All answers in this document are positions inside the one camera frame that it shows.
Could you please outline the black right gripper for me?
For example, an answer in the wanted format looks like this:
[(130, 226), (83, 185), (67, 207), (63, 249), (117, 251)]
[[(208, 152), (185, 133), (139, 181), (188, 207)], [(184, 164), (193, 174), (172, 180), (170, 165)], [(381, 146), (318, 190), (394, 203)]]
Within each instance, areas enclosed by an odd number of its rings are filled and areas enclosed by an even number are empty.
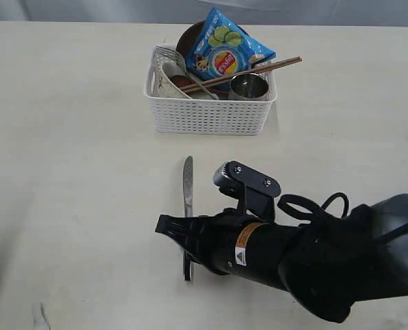
[(193, 280), (195, 263), (221, 276), (277, 278), (278, 264), (293, 240), (292, 226), (268, 223), (229, 209), (214, 217), (161, 214), (155, 233), (174, 241), (197, 239), (196, 251), (183, 251), (184, 281)]

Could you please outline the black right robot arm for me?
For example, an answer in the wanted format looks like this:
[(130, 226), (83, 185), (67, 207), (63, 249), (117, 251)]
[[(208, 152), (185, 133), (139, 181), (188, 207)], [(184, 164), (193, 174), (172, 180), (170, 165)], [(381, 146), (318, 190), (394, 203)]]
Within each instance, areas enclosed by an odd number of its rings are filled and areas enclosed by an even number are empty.
[(163, 214), (155, 231), (210, 272), (288, 292), (329, 322), (343, 322), (360, 301), (408, 296), (408, 194), (359, 205), (343, 218), (298, 195), (277, 205), (300, 224), (229, 208), (213, 217)]

